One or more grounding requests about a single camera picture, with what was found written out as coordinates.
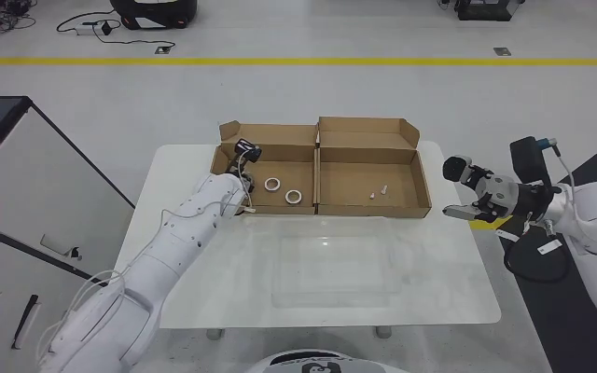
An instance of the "white table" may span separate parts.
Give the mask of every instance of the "white table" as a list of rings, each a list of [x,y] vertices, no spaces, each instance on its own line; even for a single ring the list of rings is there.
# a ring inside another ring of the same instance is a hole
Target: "white table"
[[[165,145],[149,170],[116,269],[151,239],[163,208],[174,210],[202,174],[208,173],[215,145]],[[466,221],[441,209],[460,203],[453,183],[443,179],[439,146],[419,144],[433,209],[425,219],[390,219],[409,262],[398,276],[401,290],[384,307],[276,308],[271,271],[255,261],[256,250],[230,244],[224,226],[215,242],[181,278],[164,305],[162,328],[296,327],[348,325],[490,324],[501,311]],[[236,217],[231,225],[242,224]],[[272,217],[261,217],[264,222]],[[226,245],[216,243],[228,238]]]

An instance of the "cardboard box flap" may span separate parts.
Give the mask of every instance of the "cardboard box flap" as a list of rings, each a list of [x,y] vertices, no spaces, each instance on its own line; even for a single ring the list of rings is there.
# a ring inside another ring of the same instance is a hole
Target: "cardboard box flap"
[[[403,118],[320,117],[321,147],[416,149],[419,130]]]
[[[257,145],[305,145],[315,148],[317,128],[313,124],[244,124],[234,120],[220,125],[222,144],[244,138]]]

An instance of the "robotic arm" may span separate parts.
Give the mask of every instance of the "robotic arm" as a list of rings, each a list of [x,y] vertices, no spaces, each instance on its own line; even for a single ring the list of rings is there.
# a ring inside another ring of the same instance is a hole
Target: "robotic arm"
[[[42,372],[120,372],[139,361],[158,330],[166,297],[221,219],[234,216],[253,188],[243,166],[257,161],[261,149],[241,140],[235,151],[227,173],[203,177],[111,284],[67,312],[44,351]]]
[[[549,180],[543,150],[552,148],[571,178],[571,186]],[[597,183],[576,187],[574,176],[562,161],[555,139],[527,137],[510,144],[512,164],[523,184],[472,165],[471,158],[455,156],[443,166],[444,178],[475,191],[478,200],[464,206],[447,206],[443,213],[464,220],[492,223],[511,215],[543,228],[556,240],[561,233],[589,295],[597,305]]]

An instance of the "black cable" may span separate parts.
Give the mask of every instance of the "black cable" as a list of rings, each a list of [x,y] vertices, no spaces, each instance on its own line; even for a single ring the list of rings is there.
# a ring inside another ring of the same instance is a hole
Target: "black cable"
[[[106,14],[112,14],[114,13],[116,10],[112,9],[109,12],[91,12],[91,13],[83,13],[83,14],[79,14],[78,16],[74,16],[72,18],[69,18],[68,20],[62,22],[61,24],[59,24],[58,26],[56,26],[56,31],[58,31],[59,33],[66,33],[67,31],[76,31],[74,28],[70,28],[70,29],[66,29],[66,30],[61,30],[61,26],[65,25],[66,23],[76,20],[77,18],[81,18],[81,17],[87,17],[87,16],[93,16],[96,14],[102,14],[102,15],[106,15]]]
[[[570,264],[571,264],[571,260],[570,260],[570,253],[568,253],[568,250],[565,247],[560,248],[560,252],[562,252],[563,255],[563,271],[562,273],[554,278],[551,279],[538,279],[538,278],[534,278],[531,276],[528,276],[524,273],[520,273],[516,270],[514,270],[511,266],[510,266],[510,256],[512,255],[512,249],[514,249],[514,247],[516,246],[516,242],[511,243],[509,246],[506,247],[506,249],[504,250],[504,267],[506,267],[506,269],[512,273],[513,275],[515,275],[516,277],[520,277],[523,280],[528,281],[529,283],[559,283],[561,282],[563,279],[566,278],[566,276],[568,276],[568,273],[570,272]]]
[[[116,11],[115,9],[112,9],[109,12],[90,12],[90,13],[79,14],[78,16],[71,17],[68,20],[66,20],[66,21],[62,22],[61,24],[59,24],[58,26],[56,26],[56,31],[59,32],[59,33],[66,33],[68,31],[76,31],[76,29],[74,29],[72,27],[68,28],[68,29],[61,30],[61,27],[64,26],[66,23],[68,23],[70,21],[73,21],[73,20],[76,20],[76,19],[81,18],[81,17],[93,16],[93,15],[108,15],[108,14],[114,13],[115,11]],[[100,40],[104,44],[124,44],[124,45],[134,44],[134,43],[168,44],[168,46],[166,48],[173,48],[176,45],[176,43],[174,43],[172,41],[167,41],[167,40],[131,40],[131,41],[107,41],[107,40],[103,40],[95,32],[95,26],[97,25],[97,22],[100,22],[100,21],[107,22],[108,26],[110,25],[110,23],[109,23],[110,21],[117,22],[118,26],[116,26],[116,27],[110,27],[112,30],[115,30],[118,27],[120,27],[122,25],[122,23],[119,20],[113,20],[113,19],[109,19],[109,20],[97,20],[96,24],[93,24],[91,26],[91,29],[93,30],[93,33],[95,34],[95,37],[97,37],[98,40]]]
[[[0,34],[5,34],[12,30],[21,30],[33,26],[36,21],[27,12],[37,5],[37,1],[31,0],[13,0],[6,1],[3,4],[4,10],[0,11]],[[22,20],[29,20],[31,23],[24,26],[18,26]]]
[[[437,5],[439,6],[439,8],[440,8],[441,10],[448,10],[448,8],[450,7],[450,1],[449,1],[448,3],[445,3],[445,4],[444,4],[444,5],[445,5],[445,7],[443,7],[443,6],[442,6],[442,4],[444,4],[444,3],[442,2],[442,0],[437,0]]]
[[[28,29],[29,27],[31,27],[31,26],[33,26],[34,24],[37,23],[37,21],[35,20],[35,18],[30,17],[28,14],[25,14],[24,16],[19,17],[19,21],[20,20],[29,20],[29,21],[33,21],[33,22],[30,23],[30,24],[28,24],[28,25],[26,25],[26,26],[19,26],[19,27],[15,26],[15,27],[13,27],[13,30]]]
[[[118,26],[115,28],[120,27],[121,23],[120,21],[117,20],[99,20],[99,21],[116,21],[118,22]],[[106,41],[103,40],[96,32],[95,32],[95,25],[91,26],[91,29],[93,30],[93,33],[95,34],[95,37],[97,37],[102,43],[104,44],[134,44],[134,43],[146,43],[146,44],[169,44],[169,46],[167,46],[166,48],[173,48],[176,43],[172,42],[172,41],[167,41],[167,40],[131,40],[131,41]]]

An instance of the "table leg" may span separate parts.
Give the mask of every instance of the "table leg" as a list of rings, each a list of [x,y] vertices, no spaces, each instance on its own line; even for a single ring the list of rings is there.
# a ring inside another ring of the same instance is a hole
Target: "table leg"
[[[381,339],[388,339],[392,336],[391,326],[375,326],[375,335]]]
[[[207,329],[205,334],[209,340],[219,340],[224,335],[224,329]]]

